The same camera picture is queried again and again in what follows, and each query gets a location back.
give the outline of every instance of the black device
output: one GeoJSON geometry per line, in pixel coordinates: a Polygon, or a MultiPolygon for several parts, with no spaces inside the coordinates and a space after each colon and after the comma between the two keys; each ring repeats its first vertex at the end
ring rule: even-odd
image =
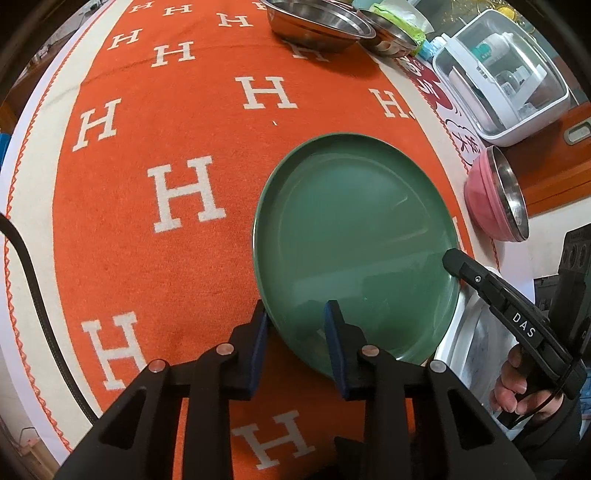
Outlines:
{"type": "MultiPolygon", "coordinates": [[[[228,401],[252,398],[267,323],[259,301],[250,323],[234,328],[228,343],[181,365],[151,361],[54,479],[170,479],[180,405],[188,398],[182,478],[231,480],[228,401]]],[[[337,465],[309,480],[464,480],[476,471],[481,480],[534,480],[519,451],[443,362],[421,367],[368,345],[360,328],[345,323],[336,301],[326,304],[325,331],[341,396],[366,403],[365,438],[335,439],[337,465]],[[413,400],[414,433],[406,398],[413,400]]]]}
{"type": "MultiPolygon", "coordinates": [[[[548,389],[578,398],[587,378],[582,359],[591,360],[591,224],[566,233],[558,267],[558,287],[548,318],[513,288],[457,249],[443,257],[445,269],[465,280],[489,304],[527,353],[519,371],[527,377],[525,394],[548,389]]],[[[522,417],[503,412],[498,420],[512,428],[522,417]]]]}
{"type": "MultiPolygon", "coordinates": [[[[591,223],[564,237],[558,286],[548,318],[556,336],[571,351],[576,351],[591,334],[591,223]]],[[[588,343],[582,359],[591,367],[588,343]]]]}

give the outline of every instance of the white storage container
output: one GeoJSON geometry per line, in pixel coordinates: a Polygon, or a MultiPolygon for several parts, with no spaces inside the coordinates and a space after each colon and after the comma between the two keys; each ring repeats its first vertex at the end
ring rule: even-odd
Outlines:
{"type": "Polygon", "coordinates": [[[568,86],[549,56],[495,10],[446,37],[433,67],[478,135],[499,147],[550,125],[570,106],[568,86]]]}

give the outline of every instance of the white h letter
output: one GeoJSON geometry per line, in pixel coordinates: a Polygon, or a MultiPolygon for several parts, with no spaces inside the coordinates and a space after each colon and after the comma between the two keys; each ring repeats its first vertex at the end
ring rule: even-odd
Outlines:
{"type": "Polygon", "coordinates": [[[250,23],[248,23],[248,20],[246,19],[246,16],[244,15],[237,15],[234,18],[237,18],[238,20],[228,20],[228,16],[226,14],[216,14],[220,16],[220,24],[218,24],[218,27],[231,27],[229,22],[238,22],[240,23],[241,27],[254,27],[254,25],[251,25],[250,23]]]}
{"type": "Polygon", "coordinates": [[[306,57],[305,55],[302,55],[303,51],[307,51],[309,53],[313,53],[314,55],[316,55],[316,60],[318,60],[318,61],[330,61],[330,60],[327,60],[326,58],[324,58],[318,50],[312,50],[311,48],[298,47],[297,45],[294,45],[293,43],[289,43],[287,40],[281,40],[281,41],[283,43],[287,43],[291,47],[291,49],[293,50],[292,57],[294,57],[295,59],[308,60],[308,57],[306,57]]]}
{"type": "Polygon", "coordinates": [[[168,7],[166,9],[166,12],[164,15],[162,15],[163,17],[166,17],[168,15],[172,15],[173,12],[181,12],[182,14],[186,14],[188,12],[191,12],[191,5],[182,5],[181,8],[174,8],[174,7],[168,7]]]}
{"type": "Polygon", "coordinates": [[[158,202],[158,211],[160,221],[154,224],[154,232],[166,232],[181,226],[180,218],[173,218],[170,212],[170,199],[200,193],[203,202],[203,211],[197,214],[200,222],[225,218],[226,211],[223,208],[216,208],[213,200],[212,188],[207,176],[207,165],[212,162],[210,155],[207,157],[194,158],[187,160],[187,166],[195,169],[197,174],[197,183],[169,189],[166,186],[165,174],[171,171],[170,165],[160,165],[159,167],[149,168],[148,177],[154,177],[156,184],[156,200],[158,202]]]}
{"type": "Polygon", "coordinates": [[[121,358],[133,358],[138,370],[143,370],[146,366],[146,360],[142,355],[142,350],[139,348],[138,340],[135,337],[134,328],[132,327],[132,325],[137,322],[135,313],[129,312],[124,313],[123,315],[117,315],[113,317],[113,322],[123,329],[127,346],[108,350],[103,349],[98,334],[98,331],[100,331],[100,321],[98,320],[82,322],[82,330],[90,335],[92,346],[95,348],[96,356],[99,358],[100,365],[103,368],[103,372],[107,379],[103,382],[105,388],[107,390],[121,390],[125,388],[125,384],[122,380],[115,378],[111,366],[109,365],[109,361],[121,358]]]}
{"type": "Polygon", "coordinates": [[[402,111],[402,109],[400,108],[400,105],[398,104],[398,102],[394,98],[394,94],[392,92],[384,90],[384,93],[390,97],[390,100],[382,100],[382,98],[379,95],[379,90],[375,90],[373,88],[370,88],[369,91],[371,93],[373,93],[375,95],[375,97],[378,99],[378,102],[385,110],[385,112],[384,112],[385,116],[387,116],[388,118],[393,118],[396,116],[388,108],[388,105],[394,105],[398,109],[398,112],[400,113],[400,117],[408,118],[408,115],[402,111]]]}
{"type": "Polygon", "coordinates": [[[182,53],[183,56],[179,58],[179,61],[186,61],[186,60],[195,60],[195,57],[191,55],[191,50],[189,45],[193,45],[192,41],[186,41],[183,43],[179,43],[178,46],[182,47],[181,50],[173,50],[173,51],[164,51],[168,48],[168,45],[160,45],[156,47],[154,51],[156,52],[156,63],[150,65],[151,67],[161,67],[162,65],[168,64],[168,61],[164,61],[165,55],[170,55],[171,53],[182,53]]]}
{"type": "Polygon", "coordinates": [[[281,86],[281,82],[283,82],[282,77],[265,77],[265,80],[272,82],[273,87],[275,88],[252,88],[251,82],[254,81],[254,78],[252,77],[235,77],[234,80],[242,83],[244,94],[248,100],[248,103],[243,104],[243,107],[246,110],[265,108],[264,104],[258,103],[256,101],[255,95],[257,93],[275,93],[276,95],[279,95],[279,99],[281,100],[281,103],[277,104],[279,108],[297,108],[295,103],[291,103],[289,101],[287,95],[285,94],[285,90],[281,86]]]}
{"type": "Polygon", "coordinates": [[[133,30],[131,32],[131,35],[129,37],[124,37],[124,33],[122,33],[121,35],[116,35],[113,37],[113,44],[107,48],[107,50],[113,50],[113,48],[117,48],[119,46],[119,42],[122,40],[129,40],[127,42],[127,45],[129,45],[130,43],[133,43],[134,41],[138,41],[138,33],[141,32],[142,29],[138,29],[138,30],[133,30]]]}
{"type": "Polygon", "coordinates": [[[148,2],[145,5],[134,5],[134,7],[131,9],[131,12],[129,13],[132,14],[133,12],[137,12],[140,8],[150,8],[153,3],[154,2],[148,2]]]}
{"type": "Polygon", "coordinates": [[[285,425],[285,428],[287,429],[287,435],[275,440],[271,440],[270,442],[259,443],[259,441],[256,439],[255,432],[258,431],[256,423],[251,423],[250,425],[233,429],[232,434],[234,436],[244,437],[244,439],[248,442],[248,445],[250,445],[252,451],[255,453],[256,457],[259,459],[260,463],[256,467],[259,470],[263,470],[265,468],[269,468],[270,466],[279,465],[279,460],[271,460],[267,455],[266,450],[270,448],[283,445],[284,443],[293,443],[295,445],[295,452],[293,453],[294,458],[304,456],[307,453],[311,453],[316,450],[315,447],[308,447],[306,445],[304,437],[302,437],[294,421],[294,419],[299,415],[300,414],[297,412],[297,410],[292,410],[273,417],[273,421],[275,421],[275,423],[282,423],[285,425]]]}
{"type": "Polygon", "coordinates": [[[86,131],[93,127],[96,127],[97,125],[105,124],[103,132],[99,134],[99,140],[103,140],[103,138],[107,137],[112,137],[117,133],[117,130],[113,129],[113,117],[115,116],[115,105],[117,105],[120,102],[120,98],[107,102],[105,104],[107,114],[104,117],[95,120],[94,122],[90,122],[90,116],[93,113],[95,113],[95,108],[93,108],[92,110],[88,110],[87,112],[84,112],[82,115],[80,115],[80,118],[82,118],[82,127],[80,128],[80,134],[78,135],[78,143],[74,145],[74,147],[72,148],[73,152],[75,152],[76,150],[80,150],[81,148],[84,148],[88,145],[88,140],[85,140],[86,131]]]}

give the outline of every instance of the wooden cabinet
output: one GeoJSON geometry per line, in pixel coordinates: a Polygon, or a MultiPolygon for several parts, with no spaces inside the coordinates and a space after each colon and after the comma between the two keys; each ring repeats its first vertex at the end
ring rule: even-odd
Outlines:
{"type": "Polygon", "coordinates": [[[591,118],[591,103],[579,105],[552,125],[504,153],[517,175],[527,210],[536,215],[591,196],[591,136],[574,145],[565,132],[591,118]]]}

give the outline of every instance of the green plate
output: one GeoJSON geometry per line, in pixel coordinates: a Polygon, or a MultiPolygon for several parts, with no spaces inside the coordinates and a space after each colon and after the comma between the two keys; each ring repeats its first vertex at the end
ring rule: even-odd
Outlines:
{"type": "Polygon", "coordinates": [[[290,152],[265,185],[253,235],[267,312],[325,375],[328,300],[368,342],[415,364],[452,321],[460,286],[441,263],[457,247],[452,219],[423,171],[381,140],[324,135],[290,152]]]}

